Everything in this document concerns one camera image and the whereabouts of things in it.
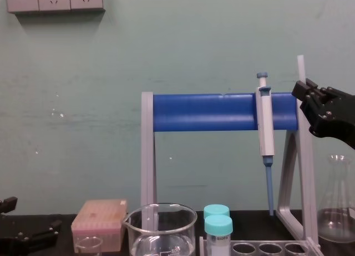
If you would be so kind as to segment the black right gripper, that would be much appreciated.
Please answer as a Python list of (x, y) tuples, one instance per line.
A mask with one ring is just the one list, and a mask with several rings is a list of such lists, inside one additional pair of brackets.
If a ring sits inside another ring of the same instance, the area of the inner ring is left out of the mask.
[(301, 101), (300, 109), (316, 137), (331, 137), (354, 149), (354, 95), (318, 85), (306, 78), (297, 81), (292, 95)]

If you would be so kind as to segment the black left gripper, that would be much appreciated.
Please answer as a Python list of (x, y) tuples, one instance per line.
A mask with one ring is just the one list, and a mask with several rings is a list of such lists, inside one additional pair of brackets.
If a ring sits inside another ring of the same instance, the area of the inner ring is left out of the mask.
[[(0, 201), (0, 214), (14, 211), (18, 198), (10, 197)], [(1, 238), (1, 255), (28, 255), (31, 252), (33, 243), (55, 243), (62, 227), (62, 221), (52, 222), (45, 230), (34, 233), (30, 236), (19, 232), (12, 237)]]

